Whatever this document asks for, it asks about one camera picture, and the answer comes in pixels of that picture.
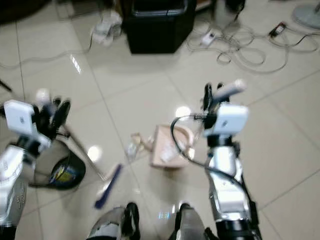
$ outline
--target black wheel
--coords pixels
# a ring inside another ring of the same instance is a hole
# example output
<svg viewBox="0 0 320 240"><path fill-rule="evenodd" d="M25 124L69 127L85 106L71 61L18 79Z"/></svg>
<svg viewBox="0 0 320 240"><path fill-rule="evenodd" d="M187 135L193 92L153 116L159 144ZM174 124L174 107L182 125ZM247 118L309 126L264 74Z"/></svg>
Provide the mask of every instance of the black wheel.
<svg viewBox="0 0 320 240"><path fill-rule="evenodd" d="M132 229L132 219L135 225L135 231ZM124 223L122 226L122 234L131 235L130 240L140 240L140 229L139 229L139 209L137 204L129 202L124 211Z"/></svg>
<svg viewBox="0 0 320 240"><path fill-rule="evenodd" d="M183 204L181 204L179 211L176 213L175 224L174 224L174 230L176 232L180 229L181 212L182 212L183 209L188 209L188 208L191 208L191 206L188 203L183 203Z"/></svg>

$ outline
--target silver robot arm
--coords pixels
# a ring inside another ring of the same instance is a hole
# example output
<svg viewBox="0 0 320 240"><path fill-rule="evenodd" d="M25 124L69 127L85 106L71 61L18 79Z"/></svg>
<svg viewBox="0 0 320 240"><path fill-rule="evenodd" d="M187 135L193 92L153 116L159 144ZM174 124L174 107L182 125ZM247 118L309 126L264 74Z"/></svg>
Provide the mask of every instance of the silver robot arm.
<svg viewBox="0 0 320 240"><path fill-rule="evenodd" d="M212 94L212 87L207 84L202 106L204 114L186 116L203 124L203 135L209 147L205 164L192 159L188 154L190 149L181 149L179 146L174 126L181 117L176 118L170 128L179 153L191 163L205 168L209 179L209 199L221 240L262 239L256 203L251 200L243 178L240 145L233 141L233 136L244 128L249 110L246 106L230 104L229 98L243 92L245 88L242 80L236 80L226 86L220 83L217 91Z"/></svg>
<svg viewBox="0 0 320 240"><path fill-rule="evenodd" d="M0 110L9 130L20 135L20 143L9 144L0 155L0 236L10 240L22 216L28 182L34 178L36 157L51 139L38 132L32 105L10 100Z"/></svg>

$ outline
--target tile floor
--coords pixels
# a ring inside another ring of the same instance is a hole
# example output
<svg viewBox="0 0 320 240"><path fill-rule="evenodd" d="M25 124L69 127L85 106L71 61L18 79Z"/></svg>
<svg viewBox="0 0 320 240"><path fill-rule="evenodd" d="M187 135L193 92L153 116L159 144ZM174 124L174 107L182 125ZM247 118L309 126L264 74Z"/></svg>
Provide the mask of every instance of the tile floor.
<svg viewBox="0 0 320 240"><path fill-rule="evenodd" d="M280 21L304 30L291 19L291 12L302 2L318 1L248 0L240 20L259 33L269 32ZM49 4L29 18L0 27L0 62L15 65L31 57L86 48L90 28L98 21L97 14L59 21ZM268 53L265 68L283 62L281 50L265 42L254 44ZM308 47L307 41L301 45ZM85 239L99 216L128 201L140 208L144 240L169 237L173 207L177 209L181 201L193 205L204 224L215 230L202 169L192 165L178 171L155 169L149 166L148 156L129 163L124 149L131 133L147 138L156 124L170 123L178 107L199 111L206 82L228 83L237 78L248 84L248 90L233 100L250 107L249 121L237 138L246 182L259 204L263 239L320 239L319 52L291 52L287 66L268 75L247 72L235 64L219 65L217 55L213 51L191 54L184 45L172 55L132 56L122 36L110 48L93 44L86 55L27 62L14 69L0 67L0 78L21 98L32 101L38 88L71 98L68 123L87 149L103 150L99 167L108 171L115 163L125 165L102 210L93 208L101 182L89 167L76 190L30 188L16 239ZM0 101L9 98L0 89ZM3 120L0 131L2 151L15 135ZM198 145L197 157L205 158L205 151L204 144Z"/></svg>

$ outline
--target metal rod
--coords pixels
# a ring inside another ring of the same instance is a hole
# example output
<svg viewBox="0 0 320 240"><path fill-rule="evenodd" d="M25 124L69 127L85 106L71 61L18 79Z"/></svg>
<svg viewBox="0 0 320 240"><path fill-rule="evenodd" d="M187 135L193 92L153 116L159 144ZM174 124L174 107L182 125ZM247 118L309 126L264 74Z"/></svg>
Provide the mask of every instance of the metal rod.
<svg viewBox="0 0 320 240"><path fill-rule="evenodd" d="M90 157L87 154L86 149L84 146L81 144L80 140L74 135L74 133L71 131L71 129L64 124L63 125L64 129L69 133L69 136L72 138L73 142L77 145L79 150L83 153L83 155L86 157L87 161L89 162L90 166L93 168L95 173L101 178L102 181L108 180L108 176L104 175L100 169L97 168L97 166L94 164L94 162L90 159Z"/></svg>

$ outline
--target black container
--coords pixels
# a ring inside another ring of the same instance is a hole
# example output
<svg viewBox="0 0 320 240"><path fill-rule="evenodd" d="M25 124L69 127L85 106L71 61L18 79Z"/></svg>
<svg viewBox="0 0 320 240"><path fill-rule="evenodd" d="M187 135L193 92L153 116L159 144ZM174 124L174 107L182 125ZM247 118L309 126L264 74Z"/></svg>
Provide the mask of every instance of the black container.
<svg viewBox="0 0 320 240"><path fill-rule="evenodd" d="M85 174L85 163L64 142L54 140L37 158L29 186L68 190L79 185Z"/></svg>
<svg viewBox="0 0 320 240"><path fill-rule="evenodd" d="M174 53L193 29L196 0L135 0L123 21L132 54Z"/></svg>

